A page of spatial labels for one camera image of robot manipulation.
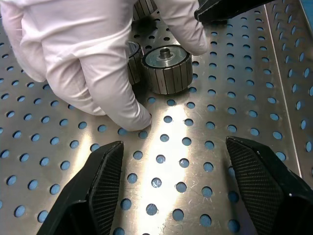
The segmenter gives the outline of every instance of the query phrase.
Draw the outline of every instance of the metal surface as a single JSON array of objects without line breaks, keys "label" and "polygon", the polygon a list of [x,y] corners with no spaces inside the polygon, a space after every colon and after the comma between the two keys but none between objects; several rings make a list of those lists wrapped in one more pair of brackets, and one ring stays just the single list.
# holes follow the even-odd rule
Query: metal surface
[{"label": "metal surface", "polygon": [[[304,25],[301,30],[300,33],[307,33]],[[45,215],[41,212],[48,212],[58,197],[52,186],[58,184],[62,190],[84,165],[91,149],[97,147],[95,144],[115,140],[124,141],[125,151],[112,234],[230,235],[239,228],[237,234],[255,234],[238,197],[225,137],[235,135],[266,144],[275,153],[283,153],[278,156],[286,156],[286,166],[299,174],[291,130],[296,132],[290,128],[293,120],[286,108],[287,95],[291,95],[282,89],[279,74],[283,71],[276,64],[263,6],[229,20],[228,25],[208,26],[206,34],[209,52],[193,57],[189,90],[157,95],[141,89],[136,95],[151,113],[152,126],[127,133],[107,116],[91,116],[72,108],[44,83],[32,86],[32,80],[21,73],[1,28],[0,234],[35,234]],[[162,20],[157,20],[157,29],[148,38],[136,36],[134,41],[145,52],[177,44]],[[296,58],[296,53],[290,50],[289,56]],[[302,72],[302,65],[293,66]],[[299,85],[304,81],[309,82],[310,77],[297,80]],[[312,102],[305,97],[306,91],[293,95],[305,99],[303,111],[308,112]],[[273,136],[275,132],[282,134],[281,140]],[[35,134],[40,135],[37,141]],[[294,135],[294,139],[301,142],[304,136]],[[309,157],[304,153],[298,157],[304,164],[302,169],[308,171],[312,167]],[[49,158],[47,165],[43,165],[44,158]],[[68,169],[64,161],[70,163]],[[16,182],[7,185],[14,181],[9,179],[12,175]],[[38,182],[35,189],[32,180]],[[131,201],[130,208],[123,199]],[[157,207],[154,215],[149,215],[154,213],[151,204]],[[25,212],[15,217],[15,212],[21,212],[21,208],[16,211],[18,206],[24,206]]]},{"label": "metal surface", "polygon": [[153,0],[138,0],[134,4],[133,20],[139,20],[145,16],[151,15],[157,9]]},{"label": "metal surface", "polygon": [[280,0],[266,6],[276,63],[299,158],[301,176],[313,186],[313,38],[299,1]]},{"label": "metal surface", "polygon": [[141,80],[142,65],[141,57],[142,50],[141,46],[138,43],[128,41],[129,47],[129,59],[127,64],[127,71],[129,82],[134,85]]},{"label": "metal surface", "polygon": [[191,55],[179,46],[158,47],[147,52],[142,66],[149,89],[157,94],[181,92],[192,82]]}]

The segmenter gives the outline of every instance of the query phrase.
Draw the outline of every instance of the metal roller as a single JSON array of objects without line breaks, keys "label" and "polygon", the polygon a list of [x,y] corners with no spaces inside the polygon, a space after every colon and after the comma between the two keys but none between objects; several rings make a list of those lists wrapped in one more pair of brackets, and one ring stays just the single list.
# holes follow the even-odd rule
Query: metal roller
[{"label": "metal roller", "polygon": [[142,50],[138,43],[128,41],[129,59],[127,64],[128,77],[132,85],[140,82]]},{"label": "metal roller", "polygon": [[191,54],[180,46],[158,47],[142,59],[149,89],[157,94],[174,94],[192,81]]},{"label": "metal roller", "polygon": [[145,16],[151,15],[157,9],[153,0],[138,0],[134,4],[133,20],[139,20]]}]

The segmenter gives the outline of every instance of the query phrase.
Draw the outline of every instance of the cylindrical part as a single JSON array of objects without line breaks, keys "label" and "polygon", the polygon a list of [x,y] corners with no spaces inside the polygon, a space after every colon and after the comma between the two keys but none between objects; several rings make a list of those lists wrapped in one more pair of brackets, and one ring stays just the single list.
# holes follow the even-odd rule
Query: cylindrical part
[{"label": "cylindrical part", "polygon": [[139,20],[145,16],[151,15],[157,9],[153,0],[138,0],[134,4],[133,20]]},{"label": "cylindrical part", "polygon": [[142,59],[143,77],[157,94],[180,92],[192,82],[191,54],[172,45],[149,51]]},{"label": "cylindrical part", "polygon": [[142,50],[138,43],[128,41],[129,59],[127,64],[128,77],[131,85],[134,85],[141,80],[142,65],[141,57]]}]

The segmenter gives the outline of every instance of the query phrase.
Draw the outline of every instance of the black plastic part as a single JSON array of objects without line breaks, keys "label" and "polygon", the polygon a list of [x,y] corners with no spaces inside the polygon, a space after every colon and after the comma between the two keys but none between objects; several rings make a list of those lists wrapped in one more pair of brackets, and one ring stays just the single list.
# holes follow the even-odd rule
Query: black plastic part
[{"label": "black plastic part", "polygon": [[114,217],[124,144],[92,152],[67,183],[37,235],[109,235]]},{"label": "black plastic part", "polygon": [[227,137],[226,146],[258,235],[312,235],[311,188],[266,145]]},{"label": "black plastic part", "polygon": [[198,0],[196,20],[202,23],[224,21],[273,0]]}]

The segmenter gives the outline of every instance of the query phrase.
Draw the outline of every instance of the white latex glove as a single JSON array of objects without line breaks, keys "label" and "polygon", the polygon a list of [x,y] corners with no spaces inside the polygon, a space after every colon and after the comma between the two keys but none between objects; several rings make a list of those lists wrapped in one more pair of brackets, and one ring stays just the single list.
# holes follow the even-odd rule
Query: white latex glove
[{"label": "white latex glove", "polygon": [[[155,0],[180,44],[207,51],[197,0]],[[54,93],[128,131],[150,125],[128,80],[126,54],[135,0],[2,0],[4,29],[23,70]]]}]

